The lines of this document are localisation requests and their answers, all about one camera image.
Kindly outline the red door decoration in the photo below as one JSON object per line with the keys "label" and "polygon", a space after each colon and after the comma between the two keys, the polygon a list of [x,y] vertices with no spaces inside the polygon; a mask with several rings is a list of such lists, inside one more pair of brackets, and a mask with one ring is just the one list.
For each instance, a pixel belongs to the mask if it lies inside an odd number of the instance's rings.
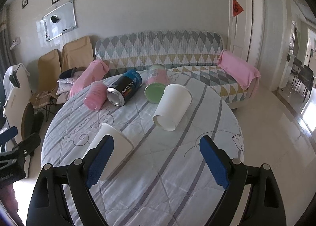
{"label": "red door decoration", "polygon": [[236,0],[233,0],[232,1],[232,15],[233,15],[233,17],[238,16],[243,11],[244,11],[244,9],[242,8],[242,6]]}

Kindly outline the white chair with cloth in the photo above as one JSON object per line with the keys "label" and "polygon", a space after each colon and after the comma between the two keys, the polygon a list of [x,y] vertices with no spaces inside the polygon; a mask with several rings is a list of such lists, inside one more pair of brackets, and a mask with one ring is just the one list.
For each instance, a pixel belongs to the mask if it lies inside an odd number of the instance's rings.
{"label": "white chair with cloth", "polygon": [[22,141],[21,125],[22,118],[27,104],[32,96],[29,85],[29,71],[23,63],[12,65],[7,69],[3,78],[3,87],[5,91],[5,104],[3,115],[7,120],[8,126],[15,126],[18,134],[14,137],[18,144]]}

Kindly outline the white paper cup far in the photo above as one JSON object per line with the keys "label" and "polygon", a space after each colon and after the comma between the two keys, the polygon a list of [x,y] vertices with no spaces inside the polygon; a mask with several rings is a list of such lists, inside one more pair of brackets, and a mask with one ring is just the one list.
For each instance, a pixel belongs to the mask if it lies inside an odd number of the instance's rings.
{"label": "white paper cup far", "polygon": [[192,95],[186,87],[168,85],[153,115],[153,122],[166,131],[174,131],[191,102]]}

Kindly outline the white door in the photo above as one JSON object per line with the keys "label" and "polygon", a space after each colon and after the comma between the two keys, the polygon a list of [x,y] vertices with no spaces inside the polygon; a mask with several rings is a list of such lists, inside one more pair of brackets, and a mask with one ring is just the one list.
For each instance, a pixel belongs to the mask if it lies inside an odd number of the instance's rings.
{"label": "white door", "polygon": [[243,60],[247,60],[250,49],[253,5],[252,0],[236,0],[244,9],[232,20],[232,38],[230,51]]}

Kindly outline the pink green lidded cup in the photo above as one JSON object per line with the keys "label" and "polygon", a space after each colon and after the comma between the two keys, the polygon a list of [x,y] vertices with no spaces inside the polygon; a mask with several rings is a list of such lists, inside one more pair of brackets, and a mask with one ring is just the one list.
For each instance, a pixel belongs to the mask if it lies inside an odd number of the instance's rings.
{"label": "pink green lidded cup", "polygon": [[165,87],[169,84],[166,68],[161,64],[152,65],[147,71],[144,94],[150,103],[158,104]]}

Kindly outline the tan covered chair left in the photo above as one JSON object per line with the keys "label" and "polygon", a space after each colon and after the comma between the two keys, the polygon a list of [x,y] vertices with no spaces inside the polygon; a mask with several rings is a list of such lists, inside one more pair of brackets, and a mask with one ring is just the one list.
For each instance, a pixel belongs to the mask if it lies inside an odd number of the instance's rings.
{"label": "tan covered chair left", "polygon": [[41,56],[38,60],[38,91],[51,92],[57,86],[61,74],[59,50],[54,49]]}

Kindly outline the triangle pattern sofa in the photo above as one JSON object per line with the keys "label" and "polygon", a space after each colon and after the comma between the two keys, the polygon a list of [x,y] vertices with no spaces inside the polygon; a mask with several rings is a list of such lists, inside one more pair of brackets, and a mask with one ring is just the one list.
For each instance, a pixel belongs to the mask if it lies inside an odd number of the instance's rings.
{"label": "triangle pattern sofa", "polygon": [[210,86],[231,109],[254,97],[256,82],[242,89],[236,78],[218,66],[224,49],[220,34],[200,30],[158,30],[99,39],[95,56],[109,66],[108,76],[127,70],[145,71],[161,64]]}

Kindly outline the small black framed picture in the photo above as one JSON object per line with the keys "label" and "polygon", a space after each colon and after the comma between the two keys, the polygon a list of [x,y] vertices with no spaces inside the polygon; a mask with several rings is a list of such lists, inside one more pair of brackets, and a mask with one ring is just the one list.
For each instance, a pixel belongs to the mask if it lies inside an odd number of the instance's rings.
{"label": "small black framed picture", "polygon": [[23,8],[25,8],[28,5],[28,0],[23,0],[22,4],[23,4]]}

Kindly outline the striped white tablecloth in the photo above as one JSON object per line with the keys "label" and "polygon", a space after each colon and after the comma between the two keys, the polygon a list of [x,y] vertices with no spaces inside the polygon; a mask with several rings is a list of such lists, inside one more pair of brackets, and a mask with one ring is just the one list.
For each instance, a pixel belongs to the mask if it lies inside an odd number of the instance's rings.
{"label": "striped white tablecloth", "polygon": [[200,153],[200,138],[209,135],[231,158],[244,158],[241,127],[220,96],[195,78],[179,72],[168,76],[192,95],[174,131],[154,124],[156,105],[142,89],[125,106],[106,102],[99,111],[86,108],[84,89],[61,107],[47,130],[43,165],[69,165],[83,157],[103,123],[133,144],[112,175],[90,190],[109,225],[204,225],[224,190]]}

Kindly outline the blue black metal tumbler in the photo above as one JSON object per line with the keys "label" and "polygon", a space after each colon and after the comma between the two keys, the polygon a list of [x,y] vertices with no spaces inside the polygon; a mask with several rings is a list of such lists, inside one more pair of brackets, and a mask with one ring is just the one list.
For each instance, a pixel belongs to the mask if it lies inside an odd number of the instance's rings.
{"label": "blue black metal tumbler", "polygon": [[124,106],[141,84],[141,75],[135,70],[129,70],[107,88],[107,99],[115,106]]}

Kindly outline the dark dining chairs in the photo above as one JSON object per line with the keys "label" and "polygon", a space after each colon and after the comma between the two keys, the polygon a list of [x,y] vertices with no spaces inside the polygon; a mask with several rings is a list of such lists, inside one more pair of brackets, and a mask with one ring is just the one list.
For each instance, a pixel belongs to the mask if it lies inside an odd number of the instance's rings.
{"label": "dark dining chairs", "polygon": [[308,97],[310,97],[312,93],[312,88],[315,80],[314,72],[307,65],[302,65],[302,62],[295,58],[291,73],[293,74],[291,86],[297,90],[299,90],[301,84],[304,86],[303,95],[305,101],[308,93]]}

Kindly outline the white paper cup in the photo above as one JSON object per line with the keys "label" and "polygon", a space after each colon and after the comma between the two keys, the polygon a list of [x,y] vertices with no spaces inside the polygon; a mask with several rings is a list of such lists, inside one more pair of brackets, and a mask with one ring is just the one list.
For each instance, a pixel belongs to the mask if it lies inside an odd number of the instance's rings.
{"label": "white paper cup", "polygon": [[166,131],[174,131],[191,102],[192,95],[186,87],[168,85],[153,115],[153,122]]}
{"label": "white paper cup", "polygon": [[133,144],[122,132],[103,123],[84,157],[92,150],[96,153],[92,165],[88,168],[87,186],[98,181],[106,181],[133,151]]}

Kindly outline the stack of folded pillows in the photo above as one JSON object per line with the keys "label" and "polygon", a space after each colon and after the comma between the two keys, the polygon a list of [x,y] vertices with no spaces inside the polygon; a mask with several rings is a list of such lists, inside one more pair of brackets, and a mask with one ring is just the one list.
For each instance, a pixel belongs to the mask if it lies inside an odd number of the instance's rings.
{"label": "stack of folded pillows", "polygon": [[56,92],[57,96],[57,104],[64,104],[70,98],[70,90],[74,83],[78,80],[78,78],[82,75],[83,71],[76,71],[71,78],[66,79],[59,79],[58,82],[58,89]]}

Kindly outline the whiteboard on wall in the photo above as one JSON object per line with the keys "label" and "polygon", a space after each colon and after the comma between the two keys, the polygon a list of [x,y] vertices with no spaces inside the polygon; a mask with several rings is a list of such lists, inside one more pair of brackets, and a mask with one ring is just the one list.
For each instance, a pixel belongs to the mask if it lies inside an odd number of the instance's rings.
{"label": "whiteboard on wall", "polygon": [[74,0],[56,7],[43,18],[46,41],[62,36],[77,28],[75,17]]}

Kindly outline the white paper cup near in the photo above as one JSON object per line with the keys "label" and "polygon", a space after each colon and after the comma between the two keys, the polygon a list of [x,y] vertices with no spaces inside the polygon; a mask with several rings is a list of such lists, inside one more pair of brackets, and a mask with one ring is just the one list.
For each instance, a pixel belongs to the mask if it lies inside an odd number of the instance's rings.
{"label": "white paper cup near", "polygon": [[122,132],[103,123],[84,157],[92,150],[96,153],[92,165],[88,168],[87,186],[98,181],[106,181],[133,151],[133,144]]}

